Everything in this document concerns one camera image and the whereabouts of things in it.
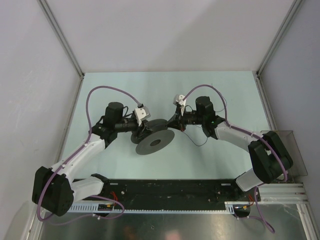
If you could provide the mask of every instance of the black disc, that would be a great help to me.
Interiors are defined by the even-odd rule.
[[[156,131],[143,139],[136,146],[135,151],[140,155],[153,154],[171,143],[174,137],[175,133],[171,130]]]

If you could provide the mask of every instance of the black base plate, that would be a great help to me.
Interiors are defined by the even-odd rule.
[[[140,180],[109,179],[100,196],[118,201],[127,210],[206,211],[225,210],[225,202],[249,202],[234,179],[217,180]]]

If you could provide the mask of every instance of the red wire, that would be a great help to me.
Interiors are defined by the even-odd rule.
[[[114,191],[112,191],[111,194],[113,195],[113,200],[118,201],[118,197],[117,197],[116,193],[115,193]]]
[[[250,200],[250,206],[252,206],[255,203],[254,198],[250,195],[250,193],[248,196],[249,196],[249,200]]]

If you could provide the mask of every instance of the light blue floor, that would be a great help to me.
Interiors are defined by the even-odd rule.
[[[251,71],[185,71],[185,72],[108,72],[86,73],[70,126],[63,157],[71,154],[88,134],[85,103],[88,92],[100,85],[120,88],[135,96],[148,107],[152,119],[168,120],[175,112],[173,98],[186,95],[200,84],[212,84],[227,100],[231,123],[253,131],[268,130],[267,119]],[[187,99],[195,108],[199,96],[209,96],[214,109],[223,109],[219,96],[210,88],[200,88]],[[109,89],[98,89],[90,98],[89,114],[95,124],[104,115],[109,102],[121,102],[131,112],[136,106],[128,96]],[[224,117],[224,111],[218,113]],[[77,174],[85,178],[99,173],[117,179],[229,179],[252,168],[249,154],[228,142],[210,138],[201,147],[195,146],[186,135],[175,130],[173,141],[164,149],[138,155],[131,143],[131,133],[118,138]],[[186,133],[202,144],[206,136],[195,126]]]

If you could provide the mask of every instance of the cable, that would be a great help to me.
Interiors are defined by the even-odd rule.
[[[277,162],[279,163],[279,165],[280,165],[280,167],[281,167],[281,170],[282,170],[282,172],[283,172],[283,175],[284,175],[284,180],[283,180],[283,182],[286,182],[286,181],[288,180],[287,171],[286,171],[283,163],[281,162],[279,156],[277,155],[277,153],[275,152],[275,150],[267,143],[267,141],[265,141],[262,137],[254,134],[253,132],[250,132],[250,131],[248,131],[248,130],[246,130],[246,129],[243,129],[243,128],[241,128],[241,127],[233,126],[233,125],[231,125],[231,124],[228,122],[228,112],[227,112],[227,104],[226,104],[226,102],[225,102],[225,98],[224,98],[224,96],[221,94],[221,92],[219,92],[215,87],[213,87],[212,85],[209,85],[209,84],[201,84],[201,85],[195,86],[195,87],[194,87],[193,89],[191,89],[191,91],[188,92],[188,94],[183,98],[183,101],[186,100],[187,97],[188,97],[194,90],[196,90],[196,89],[198,89],[198,88],[201,88],[201,87],[211,88],[211,89],[213,89],[213,90],[219,95],[219,97],[221,98],[221,101],[222,101],[222,103],[223,103],[223,106],[224,106],[224,116],[225,116],[224,118],[225,118],[225,123],[226,123],[226,125],[227,125],[228,127],[232,128],[232,129],[235,129],[235,130],[238,130],[238,131],[240,131],[240,132],[242,132],[242,133],[245,133],[245,134],[247,134],[247,135],[249,135],[249,136],[253,136],[254,138],[259,139],[261,142],[263,142],[263,143],[266,145],[266,147],[271,151],[271,153],[273,154],[273,156],[275,157],[275,159],[276,159]],[[271,233],[274,234],[274,233],[276,232],[275,229],[265,220],[265,218],[264,218],[264,216],[263,216],[263,214],[262,214],[262,212],[261,212],[261,209],[260,209],[260,207],[259,207],[259,204],[258,204],[256,192],[257,192],[258,187],[260,187],[261,185],[254,187],[254,200],[255,200],[255,204],[256,204],[256,207],[257,207],[257,209],[258,209],[258,212],[259,212],[259,214],[260,214],[260,217],[257,217],[257,216],[253,217],[253,216],[252,216],[251,218],[252,218],[252,219],[262,220],[263,223],[265,224],[265,226],[268,228],[268,230],[269,230]]]
[[[185,105],[185,108],[186,108],[186,107],[191,108],[191,110],[193,111],[193,108],[192,108],[190,105]]]
[[[76,156],[82,149],[84,149],[85,145],[88,144],[88,142],[90,141],[90,137],[92,135],[92,124],[91,124],[91,120],[90,120],[90,116],[89,116],[89,99],[91,94],[97,90],[97,89],[111,89],[111,90],[115,90],[118,91],[120,93],[123,93],[127,96],[129,96],[130,98],[132,98],[137,104],[138,106],[141,106],[142,104],[134,97],[132,96],[130,93],[123,91],[121,89],[112,87],[112,86],[96,86],[93,89],[90,90],[90,92],[88,93],[88,96],[86,97],[86,101],[85,101],[85,113],[86,113],[86,118],[88,120],[88,125],[89,125],[89,134],[88,137],[86,138],[85,142],[83,145],[81,145],[73,154],[71,154],[71,156],[69,156],[64,162],[63,164],[66,165],[68,164],[68,162],[70,162],[70,160]],[[45,193],[49,187],[49,185],[51,184],[52,180],[54,179],[54,177],[58,174],[58,172],[62,169],[62,165],[60,165],[55,171],[54,173],[50,176],[50,178],[48,179],[48,181],[46,182],[46,184],[44,185],[44,188],[42,189],[42,192],[40,194],[39,200],[38,200],[38,204],[37,204],[37,208],[36,208],[36,216],[38,218],[38,220],[40,222],[46,221],[48,219],[50,219],[54,214],[51,213],[49,216],[42,218],[41,217],[41,205],[42,205],[42,201],[44,199]]]
[[[220,111],[215,111],[216,113],[220,113],[220,112],[222,112],[223,110],[225,110],[226,108],[227,108],[227,106],[228,106],[228,102],[227,102],[227,99],[225,99],[225,97],[224,96],[222,96],[223,97],[223,99],[225,100],[225,107],[223,107]]]
[[[126,115],[127,115],[127,113],[128,113],[128,111],[129,111],[129,107],[128,107],[128,106],[124,106],[123,109],[126,109],[126,112],[125,112],[125,114],[123,115],[123,118],[125,118]]]
[[[251,207],[253,204],[255,204],[255,200],[253,199],[253,197],[251,196],[250,193],[249,193],[248,197],[249,197],[249,203],[250,203],[250,207]]]
[[[78,216],[78,217],[76,217],[76,218],[74,218],[74,219],[72,219],[70,221],[66,221],[66,222],[63,222],[63,223],[54,223],[54,222],[49,222],[49,223],[51,225],[54,225],[54,226],[63,226],[63,225],[67,225],[67,224],[73,223],[73,222],[75,222],[75,221],[77,221],[79,219],[86,218],[86,217],[96,217],[98,220],[99,219],[116,219],[116,218],[119,218],[120,216],[122,216],[125,213],[125,207],[120,202],[118,202],[118,200],[112,200],[110,198],[103,197],[103,196],[97,196],[97,195],[92,195],[90,197],[111,201],[111,202],[114,203],[114,205],[119,204],[119,206],[122,208],[122,211],[116,216],[106,217],[106,216],[96,215],[94,213],[93,214],[89,213],[89,214],[84,214],[84,215]]]
[[[275,159],[276,159],[277,162],[279,163],[279,165],[280,165],[280,167],[281,167],[281,170],[282,170],[282,172],[283,172],[283,175],[284,175],[284,182],[286,182],[286,181],[288,180],[287,171],[286,171],[284,165],[282,164],[279,156],[278,156],[277,153],[275,152],[275,150],[274,150],[274,149],[267,143],[267,141],[265,141],[262,137],[254,134],[254,133],[252,133],[252,132],[250,132],[250,131],[248,131],[248,130],[246,130],[246,129],[243,129],[243,128],[241,128],[241,127],[233,126],[233,125],[231,125],[231,124],[229,123],[229,121],[228,121],[227,104],[226,104],[226,102],[225,102],[225,98],[224,98],[224,96],[221,94],[221,92],[219,92],[215,87],[213,87],[213,86],[211,86],[211,85],[209,85],[209,84],[201,84],[201,85],[195,86],[195,87],[194,87],[193,89],[191,89],[191,91],[188,92],[188,94],[183,98],[183,101],[186,100],[187,97],[189,97],[189,95],[190,95],[194,90],[196,90],[196,89],[198,89],[198,88],[201,88],[201,87],[211,88],[211,89],[213,89],[213,90],[219,95],[219,97],[220,97],[221,100],[222,100],[224,109],[225,109],[225,111],[224,111],[224,116],[225,116],[225,117],[224,117],[224,118],[225,118],[225,123],[227,124],[228,127],[232,128],[232,129],[235,129],[235,130],[238,130],[238,131],[240,131],[240,132],[242,132],[242,133],[245,133],[245,134],[247,134],[247,135],[250,135],[250,136],[252,135],[253,137],[255,137],[256,139],[259,139],[261,142],[263,142],[263,143],[267,146],[267,148],[271,151],[271,153],[274,155]]]
[[[193,140],[191,139],[191,137],[190,137],[188,134],[186,134],[184,131],[182,131],[182,133],[185,134],[185,135],[191,140],[191,142],[193,142],[193,144],[196,145],[197,147],[201,147],[201,146],[205,145],[205,144],[207,143],[207,141],[208,141],[208,137],[207,137],[206,140],[205,140],[205,142],[204,142],[203,144],[198,145],[198,144],[195,143],[195,141],[193,141]]]

